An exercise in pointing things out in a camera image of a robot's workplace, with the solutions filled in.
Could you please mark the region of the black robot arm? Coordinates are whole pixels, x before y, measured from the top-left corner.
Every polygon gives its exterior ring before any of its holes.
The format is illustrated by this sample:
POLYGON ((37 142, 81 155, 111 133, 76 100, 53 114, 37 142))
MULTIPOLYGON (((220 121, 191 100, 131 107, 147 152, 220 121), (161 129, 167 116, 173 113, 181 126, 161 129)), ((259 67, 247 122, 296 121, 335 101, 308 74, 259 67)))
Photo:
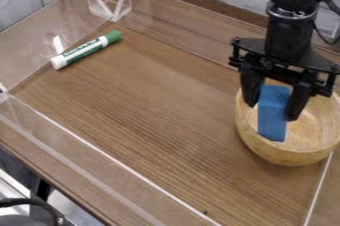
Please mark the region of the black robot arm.
POLYGON ((332 0, 269 0, 267 34, 263 39, 231 40, 229 64, 240 72, 243 100, 257 104, 265 79, 292 87, 284 108, 288 121, 299 119, 309 99, 331 97, 340 66, 313 51, 312 36, 319 33, 316 15, 324 3, 340 14, 332 0))

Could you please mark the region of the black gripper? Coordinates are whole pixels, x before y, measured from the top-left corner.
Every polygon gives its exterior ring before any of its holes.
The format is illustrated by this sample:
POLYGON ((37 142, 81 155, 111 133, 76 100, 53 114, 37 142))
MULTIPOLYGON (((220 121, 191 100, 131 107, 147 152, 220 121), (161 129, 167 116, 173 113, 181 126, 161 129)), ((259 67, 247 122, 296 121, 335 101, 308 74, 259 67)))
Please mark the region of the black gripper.
POLYGON ((243 100, 251 108, 267 78, 293 87, 285 107, 288 121, 299 119, 311 97, 331 97, 340 69, 316 51, 308 49, 296 60, 279 60, 264 52, 263 39, 235 37, 231 46, 228 63, 240 72, 243 100))

